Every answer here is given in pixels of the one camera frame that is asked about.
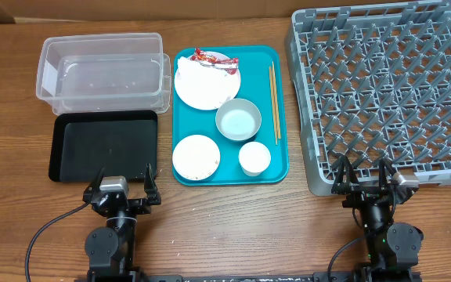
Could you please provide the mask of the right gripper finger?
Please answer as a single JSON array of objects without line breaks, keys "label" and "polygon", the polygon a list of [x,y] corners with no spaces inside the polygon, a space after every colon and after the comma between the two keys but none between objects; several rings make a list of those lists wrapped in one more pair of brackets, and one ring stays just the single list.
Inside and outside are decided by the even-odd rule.
[{"label": "right gripper finger", "polygon": [[334,186],[358,186],[359,180],[355,175],[350,160],[342,154],[339,157],[337,164],[338,172],[334,180]]},{"label": "right gripper finger", "polygon": [[379,186],[388,186],[387,176],[393,176],[396,169],[392,166],[392,162],[383,157],[379,160]]}]

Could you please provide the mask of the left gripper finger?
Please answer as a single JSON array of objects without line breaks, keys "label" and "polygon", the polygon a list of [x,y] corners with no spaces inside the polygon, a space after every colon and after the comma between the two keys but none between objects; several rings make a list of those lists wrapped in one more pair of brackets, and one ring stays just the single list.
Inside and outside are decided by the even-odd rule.
[{"label": "left gripper finger", "polygon": [[85,189],[86,193],[94,193],[99,190],[101,182],[104,177],[104,168],[101,168],[97,173],[94,179],[89,183],[88,187]]},{"label": "left gripper finger", "polygon": [[146,171],[144,175],[144,191],[148,198],[158,198],[159,192],[154,181],[152,166],[150,163],[146,164]]}]

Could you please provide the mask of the small white plate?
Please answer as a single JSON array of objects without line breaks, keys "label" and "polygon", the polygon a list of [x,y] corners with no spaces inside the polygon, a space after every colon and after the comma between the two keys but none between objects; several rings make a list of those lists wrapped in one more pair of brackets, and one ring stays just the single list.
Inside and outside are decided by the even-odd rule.
[{"label": "small white plate", "polygon": [[172,153],[172,164],[184,179],[201,181],[218,169],[221,154],[218,145],[203,135],[191,135],[177,143]]}]

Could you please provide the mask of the white cup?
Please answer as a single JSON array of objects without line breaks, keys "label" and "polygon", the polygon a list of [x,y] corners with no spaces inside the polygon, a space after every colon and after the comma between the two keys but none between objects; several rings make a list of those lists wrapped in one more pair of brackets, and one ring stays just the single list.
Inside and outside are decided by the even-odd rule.
[{"label": "white cup", "polygon": [[262,174],[269,167],[271,154],[266,145],[249,142],[240,148],[238,160],[244,173],[254,177]]}]

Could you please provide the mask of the grey bowl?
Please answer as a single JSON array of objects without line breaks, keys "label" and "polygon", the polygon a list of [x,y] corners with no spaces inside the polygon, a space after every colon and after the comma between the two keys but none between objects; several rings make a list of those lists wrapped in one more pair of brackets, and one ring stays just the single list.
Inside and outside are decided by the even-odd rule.
[{"label": "grey bowl", "polygon": [[231,99],[218,108],[215,124],[224,137],[239,142],[257,134],[262,125],[262,115],[250,100]]}]

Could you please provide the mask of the white napkin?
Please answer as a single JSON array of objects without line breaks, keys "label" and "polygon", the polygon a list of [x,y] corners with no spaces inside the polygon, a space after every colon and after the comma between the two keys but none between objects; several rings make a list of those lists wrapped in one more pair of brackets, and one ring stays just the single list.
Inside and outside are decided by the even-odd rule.
[{"label": "white napkin", "polygon": [[178,72],[184,86],[197,89],[213,88],[228,77],[224,70],[205,67],[185,57],[178,59]]}]

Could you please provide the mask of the red snack wrapper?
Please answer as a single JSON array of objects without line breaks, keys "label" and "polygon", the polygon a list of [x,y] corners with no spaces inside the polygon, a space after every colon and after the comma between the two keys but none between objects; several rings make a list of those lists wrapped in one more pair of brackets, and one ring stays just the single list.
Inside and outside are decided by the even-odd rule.
[{"label": "red snack wrapper", "polygon": [[229,57],[221,59],[211,52],[203,51],[195,48],[194,54],[189,58],[192,61],[197,61],[203,67],[212,67],[214,69],[222,70],[228,74],[235,74],[239,70],[239,59]]}]

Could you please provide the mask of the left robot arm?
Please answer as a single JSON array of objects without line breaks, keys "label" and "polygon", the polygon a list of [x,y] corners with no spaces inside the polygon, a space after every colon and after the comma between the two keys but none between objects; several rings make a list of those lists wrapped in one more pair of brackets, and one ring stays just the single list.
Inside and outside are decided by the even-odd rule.
[{"label": "left robot arm", "polygon": [[88,281],[147,281],[143,271],[133,264],[137,216],[151,213],[161,204],[152,167],[146,165],[143,198],[128,197],[124,176],[104,175],[100,170],[83,193],[83,201],[106,219],[106,225],[94,229],[85,239],[89,259]]}]

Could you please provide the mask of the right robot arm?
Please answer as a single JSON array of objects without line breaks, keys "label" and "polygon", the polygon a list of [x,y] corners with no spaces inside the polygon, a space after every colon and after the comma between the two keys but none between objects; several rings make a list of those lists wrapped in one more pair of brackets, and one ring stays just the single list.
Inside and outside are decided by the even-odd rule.
[{"label": "right robot arm", "polygon": [[[341,155],[331,193],[344,195],[343,208],[350,208],[355,224],[363,235],[341,247],[327,267],[328,281],[420,281],[412,268],[419,262],[418,253],[423,232],[404,222],[395,222],[394,214],[400,204],[407,202],[420,188],[415,175],[403,175],[387,158],[379,160],[376,185],[358,180],[350,160]],[[338,277],[332,273],[337,257],[352,245],[364,240],[368,262]]]}]

